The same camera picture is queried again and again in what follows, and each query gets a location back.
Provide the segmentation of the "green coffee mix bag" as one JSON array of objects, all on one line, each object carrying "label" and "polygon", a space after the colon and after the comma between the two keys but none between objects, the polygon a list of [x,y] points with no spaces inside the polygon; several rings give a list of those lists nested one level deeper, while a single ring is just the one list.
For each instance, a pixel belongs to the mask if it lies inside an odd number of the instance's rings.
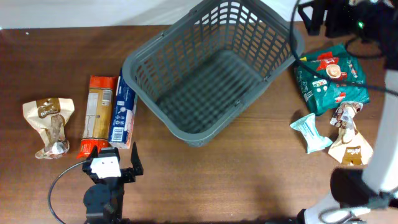
[{"label": "green coffee mix bag", "polygon": [[350,86],[365,84],[366,75],[358,59],[351,56],[343,44],[334,45],[301,58],[316,74],[296,65],[294,76],[309,112],[317,116],[339,107],[342,102],[370,102],[367,89]]}]

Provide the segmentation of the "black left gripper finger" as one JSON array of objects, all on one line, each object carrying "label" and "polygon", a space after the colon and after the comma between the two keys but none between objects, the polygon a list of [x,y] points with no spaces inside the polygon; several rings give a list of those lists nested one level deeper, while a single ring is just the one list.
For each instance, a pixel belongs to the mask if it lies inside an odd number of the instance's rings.
[{"label": "black left gripper finger", "polygon": [[131,164],[134,170],[142,170],[142,163],[138,155],[136,142],[133,142],[131,149]]},{"label": "black left gripper finger", "polygon": [[90,155],[88,156],[89,159],[94,159],[98,157],[98,147],[94,146]]}]

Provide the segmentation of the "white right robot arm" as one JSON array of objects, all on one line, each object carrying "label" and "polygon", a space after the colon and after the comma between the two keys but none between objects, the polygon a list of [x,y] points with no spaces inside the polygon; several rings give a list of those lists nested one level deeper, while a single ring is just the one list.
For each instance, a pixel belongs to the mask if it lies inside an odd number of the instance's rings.
[{"label": "white right robot arm", "polygon": [[397,9],[396,4],[352,5],[353,28],[360,37],[379,43],[386,56],[385,86],[367,90],[385,93],[384,107],[373,154],[363,169],[337,168],[329,194],[302,210],[298,223],[346,223],[372,210],[397,206]]}]

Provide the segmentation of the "grey plastic basket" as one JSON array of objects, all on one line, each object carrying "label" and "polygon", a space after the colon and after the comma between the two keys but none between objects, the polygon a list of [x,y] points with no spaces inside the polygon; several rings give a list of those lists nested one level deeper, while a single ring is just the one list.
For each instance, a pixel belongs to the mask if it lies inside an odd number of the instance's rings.
[{"label": "grey plastic basket", "polygon": [[261,1],[202,1],[130,54],[122,75],[174,136],[201,147],[303,50],[301,33]]}]

